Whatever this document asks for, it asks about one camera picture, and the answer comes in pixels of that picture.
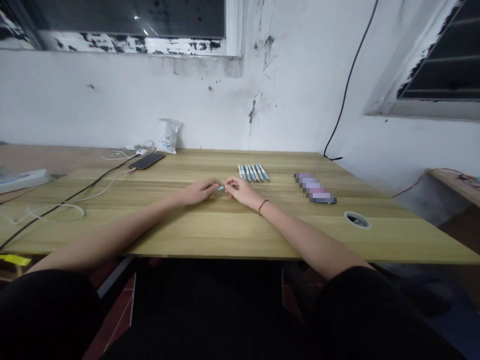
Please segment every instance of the hand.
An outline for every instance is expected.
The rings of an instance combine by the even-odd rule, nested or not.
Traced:
[[[181,206],[193,205],[212,198],[222,182],[216,178],[195,181],[174,195]]]
[[[255,211],[258,211],[260,205],[265,201],[247,180],[236,176],[232,176],[225,181],[225,192],[240,204]]]

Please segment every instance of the white bag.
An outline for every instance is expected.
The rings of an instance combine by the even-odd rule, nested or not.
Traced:
[[[167,154],[176,154],[177,133],[182,127],[182,122],[167,118],[160,120],[160,138],[158,140],[157,151]]]

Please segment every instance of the wrist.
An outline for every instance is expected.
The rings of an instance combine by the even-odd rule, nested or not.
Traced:
[[[168,208],[171,208],[171,209],[179,209],[186,206],[182,198],[177,194],[168,196],[163,200],[158,201],[157,204],[162,206],[167,206]]]
[[[263,198],[263,197],[258,197],[257,199],[255,199],[250,208],[256,212],[259,211],[260,207],[262,206],[262,204],[266,201],[267,199]]]
[[[274,205],[270,202],[270,200],[265,200],[264,203],[260,205],[260,209],[257,209],[258,215],[264,216],[272,206]]]

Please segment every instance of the red bracelet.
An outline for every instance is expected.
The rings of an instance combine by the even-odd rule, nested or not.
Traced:
[[[260,214],[260,209],[262,208],[262,206],[267,202],[267,201],[270,201],[270,200],[263,200],[263,202],[261,203],[260,207],[258,208],[258,215],[262,216],[262,214]]]

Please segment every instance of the dark window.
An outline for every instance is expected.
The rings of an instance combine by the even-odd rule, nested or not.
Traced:
[[[480,1],[459,3],[400,99],[480,99]]]
[[[224,0],[22,0],[38,30],[225,37]]]

